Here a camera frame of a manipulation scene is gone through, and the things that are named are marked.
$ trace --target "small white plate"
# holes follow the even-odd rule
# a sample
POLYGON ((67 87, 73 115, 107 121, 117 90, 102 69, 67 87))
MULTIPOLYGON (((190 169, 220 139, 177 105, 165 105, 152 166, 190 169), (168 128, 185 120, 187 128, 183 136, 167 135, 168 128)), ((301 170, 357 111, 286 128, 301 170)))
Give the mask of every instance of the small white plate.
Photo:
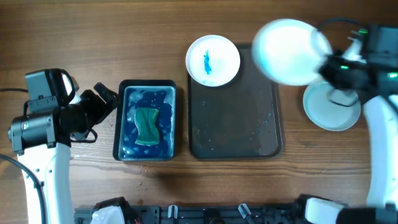
POLYGON ((253 40, 255 64, 277 83, 297 86, 319 80, 318 69, 325 54, 331 53, 331 47, 322 33, 313 38, 314 31, 310 24, 294 19, 278 19, 266 24, 253 40))
MULTIPOLYGON (((328 101, 327 94, 333 87, 320 81, 309 85, 304 92, 303 105, 307 116, 319 127, 329 131, 343 131, 354 125, 361 115, 361 103, 351 107, 336 105, 328 101)), ((356 93, 346 95, 335 90, 331 99, 337 103, 349 105, 357 98, 356 93)))
POLYGON ((188 73, 205 86, 221 86, 231 81, 239 70, 241 58, 236 46, 220 35, 200 37, 189 47, 185 57, 188 73))

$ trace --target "brown tray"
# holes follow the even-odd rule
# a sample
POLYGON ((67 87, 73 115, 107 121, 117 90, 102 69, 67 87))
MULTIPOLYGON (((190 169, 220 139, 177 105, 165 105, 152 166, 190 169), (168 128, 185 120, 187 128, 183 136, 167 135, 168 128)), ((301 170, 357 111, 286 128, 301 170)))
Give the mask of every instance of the brown tray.
POLYGON ((282 152, 277 85, 260 73, 250 45, 237 45, 238 74, 207 87, 188 74, 188 137, 198 159, 268 159, 282 152))

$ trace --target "sponge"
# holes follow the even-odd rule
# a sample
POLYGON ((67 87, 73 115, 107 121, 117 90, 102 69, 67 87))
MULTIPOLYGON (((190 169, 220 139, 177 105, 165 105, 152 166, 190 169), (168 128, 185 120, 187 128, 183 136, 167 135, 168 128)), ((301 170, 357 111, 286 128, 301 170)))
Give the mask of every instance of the sponge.
POLYGON ((155 126, 159 110, 152 108, 137 108, 134 122, 138 129, 136 144, 153 146, 159 143, 159 131, 155 126))

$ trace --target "blue water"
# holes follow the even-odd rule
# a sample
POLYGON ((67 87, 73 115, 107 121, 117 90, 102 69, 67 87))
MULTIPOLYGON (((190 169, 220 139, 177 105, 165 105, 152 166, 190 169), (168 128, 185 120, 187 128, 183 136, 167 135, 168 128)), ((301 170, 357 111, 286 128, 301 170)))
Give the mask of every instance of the blue water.
POLYGON ((210 57, 209 57, 209 50, 206 51, 205 57, 205 71, 207 75, 210 75, 211 67, 210 67, 210 57))
POLYGON ((166 160, 174 154, 175 89, 171 86, 129 86, 124 91, 119 158, 125 161, 166 160), (138 129, 134 123, 137 108, 159 110, 155 122, 160 141, 154 146, 135 143, 138 129))

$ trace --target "wooden table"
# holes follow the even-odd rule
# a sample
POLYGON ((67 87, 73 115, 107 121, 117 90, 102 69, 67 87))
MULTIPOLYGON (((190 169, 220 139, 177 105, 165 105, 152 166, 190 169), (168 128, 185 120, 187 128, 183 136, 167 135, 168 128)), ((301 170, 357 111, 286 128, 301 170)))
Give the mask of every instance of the wooden table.
MULTIPOLYGON (((345 16, 398 25, 397 1, 94 1, 38 0, 40 4, 9 5, 28 0, 3 0, 0 88, 26 88, 25 73, 53 67, 69 71, 82 90, 97 82, 117 90, 125 79, 171 79, 183 89, 177 120, 181 140, 172 161, 115 161, 113 113, 95 127, 96 144, 72 146, 70 189, 75 208, 120 196, 132 205, 289 202, 301 193, 365 203, 370 179, 365 120, 341 133, 316 127, 303 112, 303 88, 280 87, 284 152, 278 159, 194 159, 188 150, 184 59, 189 45, 203 35, 219 34, 235 43, 247 43, 265 23, 278 18, 315 25, 329 17, 345 16)), ((348 44, 343 25, 328 30, 332 44, 348 44)), ((0 93, 0 153, 16 157, 6 131, 12 119, 22 114, 27 99, 25 93, 0 93)), ((0 223, 27 221, 21 171, 8 162, 0 162, 0 198, 0 223)))

